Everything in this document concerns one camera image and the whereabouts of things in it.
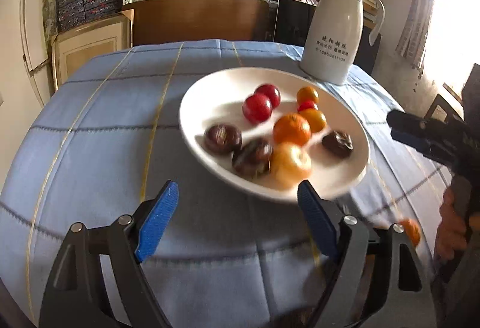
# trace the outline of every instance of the human hand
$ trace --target human hand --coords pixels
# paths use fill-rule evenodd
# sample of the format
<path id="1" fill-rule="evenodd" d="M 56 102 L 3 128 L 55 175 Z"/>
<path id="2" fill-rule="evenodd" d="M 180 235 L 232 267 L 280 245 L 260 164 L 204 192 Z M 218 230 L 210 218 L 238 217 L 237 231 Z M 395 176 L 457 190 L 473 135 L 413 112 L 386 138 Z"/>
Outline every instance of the human hand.
<path id="1" fill-rule="evenodd" d="M 443 194 L 443 204 L 440 206 L 442 221 L 438 226 L 435 239 L 435 254 L 445 260 L 452 260 L 455 251 L 463 251 L 467 248 L 465 238 L 467 227 L 464 220 L 455 212 L 454 202 L 455 195 L 449 187 Z M 473 230 L 480 231 L 480 213 L 470 217 L 469 225 Z"/>

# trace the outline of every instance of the curtain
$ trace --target curtain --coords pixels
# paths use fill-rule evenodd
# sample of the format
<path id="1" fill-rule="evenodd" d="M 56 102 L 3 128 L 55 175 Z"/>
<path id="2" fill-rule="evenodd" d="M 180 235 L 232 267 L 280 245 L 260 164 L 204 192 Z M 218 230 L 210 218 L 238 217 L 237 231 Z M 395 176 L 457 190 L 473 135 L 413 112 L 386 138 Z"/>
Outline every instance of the curtain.
<path id="1" fill-rule="evenodd" d="M 412 0 L 409 16 L 395 51 L 423 72 L 425 43 L 435 0 Z"/>

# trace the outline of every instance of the window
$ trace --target window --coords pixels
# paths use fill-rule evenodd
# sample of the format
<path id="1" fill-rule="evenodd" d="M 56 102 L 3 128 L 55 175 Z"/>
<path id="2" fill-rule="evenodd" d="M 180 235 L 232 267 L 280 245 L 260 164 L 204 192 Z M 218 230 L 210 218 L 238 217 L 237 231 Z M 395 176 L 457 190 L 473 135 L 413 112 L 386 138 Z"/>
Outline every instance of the window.
<path id="1" fill-rule="evenodd" d="M 435 0 L 424 73 L 457 95 L 480 62 L 480 0 Z"/>

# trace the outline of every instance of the metal screw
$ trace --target metal screw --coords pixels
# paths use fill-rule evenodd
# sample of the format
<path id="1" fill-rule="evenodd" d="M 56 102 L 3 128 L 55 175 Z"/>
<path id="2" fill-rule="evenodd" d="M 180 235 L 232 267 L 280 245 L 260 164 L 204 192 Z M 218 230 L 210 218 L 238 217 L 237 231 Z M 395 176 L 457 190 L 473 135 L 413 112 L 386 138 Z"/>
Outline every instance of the metal screw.
<path id="1" fill-rule="evenodd" d="M 405 231 L 405 228 L 403 227 L 403 225 L 393 224 L 393 230 L 397 233 L 403 233 Z"/>
<path id="2" fill-rule="evenodd" d="M 75 222 L 71 227 L 70 230 L 73 233 L 78 233 L 83 228 L 83 225 L 80 222 Z"/>
<path id="3" fill-rule="evenodd" d="M 343 217 L 343 222 L 347 225 L 357 225 L 358 220 L 353 215 L 346 215 Z"/>
<path id="4" fill-rule="evenodd" d="M 128 225 L 131 223 L 131 215 L 124 214 L 118 219 L 120 225 Z"/>

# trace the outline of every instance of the checkered tablecloth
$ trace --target checkered tablecloth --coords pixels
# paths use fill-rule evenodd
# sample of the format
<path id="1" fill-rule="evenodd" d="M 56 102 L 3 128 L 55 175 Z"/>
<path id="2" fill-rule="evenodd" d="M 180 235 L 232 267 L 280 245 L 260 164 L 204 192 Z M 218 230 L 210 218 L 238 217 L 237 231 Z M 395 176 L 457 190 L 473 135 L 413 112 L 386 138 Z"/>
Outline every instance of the checkered tablecloth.
<path id="1" fill-rule="evenodd" d="M 175 180 L 180 199 L 155 255 L 142 266 L 176 328 L 261 327 L 315 305 L 325 281 L 295 205 L 247 196 L 216 179 L 185 146 L 183 94 L 206 74 L 239 66 L 304 76 L 302 48 L 208 40 L 141 46 L 93 58 L 65 83 L 28 131 L 0 196 L 0 277 L 38 321 L 52 262 L 70 224 L 105 226 Z M 321 84 L 364 125 L 371 163 L 338 199 L 345 211 L 388 226 L 417 219 L 417 251 L 431 272 L 438 206 L 448 171 L 393 142 L 386 113 L 399 108 L 353 66 L 343 86 Z M 111 267 L 112 307 L 127 322 Z"/>

